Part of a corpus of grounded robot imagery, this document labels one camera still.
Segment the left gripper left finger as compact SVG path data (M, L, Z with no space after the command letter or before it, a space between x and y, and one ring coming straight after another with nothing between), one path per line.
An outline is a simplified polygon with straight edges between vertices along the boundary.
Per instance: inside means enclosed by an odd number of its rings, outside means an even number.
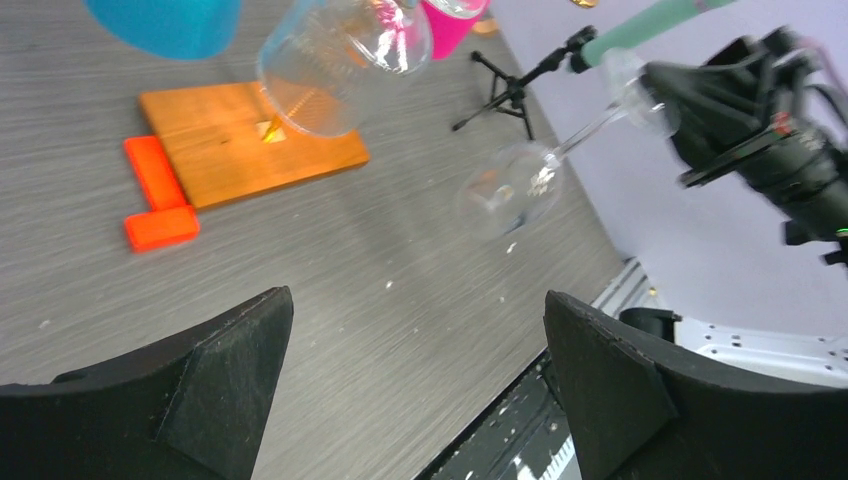
M271 288L47 384L1 389L5 479L248 479L294 304Z

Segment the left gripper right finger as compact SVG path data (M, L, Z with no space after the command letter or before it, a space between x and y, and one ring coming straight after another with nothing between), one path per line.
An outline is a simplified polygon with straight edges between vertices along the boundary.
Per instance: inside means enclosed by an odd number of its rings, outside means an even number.
M743 370L561 292L544 326L585 479L843 479L847 393Z

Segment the clear textured wine glass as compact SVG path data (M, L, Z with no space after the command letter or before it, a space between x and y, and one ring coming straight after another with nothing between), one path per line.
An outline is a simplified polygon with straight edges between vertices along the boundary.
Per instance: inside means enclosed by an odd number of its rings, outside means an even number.
M418 1L296 1L260 48L257 77L286 123L338 137L411 85L433 44Z

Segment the blue wine glass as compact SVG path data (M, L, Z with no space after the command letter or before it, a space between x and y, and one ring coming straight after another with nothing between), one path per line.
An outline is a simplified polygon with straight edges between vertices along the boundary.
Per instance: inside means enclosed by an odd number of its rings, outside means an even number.
M87 0L97 23L122 42L162 58L204 60L236 36L240 0Z

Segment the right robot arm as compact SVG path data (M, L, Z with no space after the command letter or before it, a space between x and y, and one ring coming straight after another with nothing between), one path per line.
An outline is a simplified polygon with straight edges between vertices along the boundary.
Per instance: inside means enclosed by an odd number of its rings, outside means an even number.
M759 40L739 37L699 66L649 62L641 82L678 112L671 144L689 168L683 186L736 173L786 215L786 245L834 242L823 260L845 265L847 150L805 116L805 96L816 92L847 120L843 90L807 81L824 66L782 26Z

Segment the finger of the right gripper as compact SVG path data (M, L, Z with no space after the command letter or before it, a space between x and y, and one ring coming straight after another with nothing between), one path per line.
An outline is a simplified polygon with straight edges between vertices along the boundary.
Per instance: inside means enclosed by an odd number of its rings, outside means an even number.
M650 62L643 79L679 115L672 144L689 166L707 166L764 129L770 59L691 67Z

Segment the clear stemmed wine glass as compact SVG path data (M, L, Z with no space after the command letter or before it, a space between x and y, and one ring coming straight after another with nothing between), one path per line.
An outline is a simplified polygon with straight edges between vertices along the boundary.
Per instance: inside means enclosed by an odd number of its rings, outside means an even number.
M565 188L569 155L610 124L626 118L662 138L680 126L679 109L647 85L647 63L613 48L601 56L611 103L593 121L552 147L539 141L505 146L483 162L456 196L456 213L471 233L493 240L539 219Z

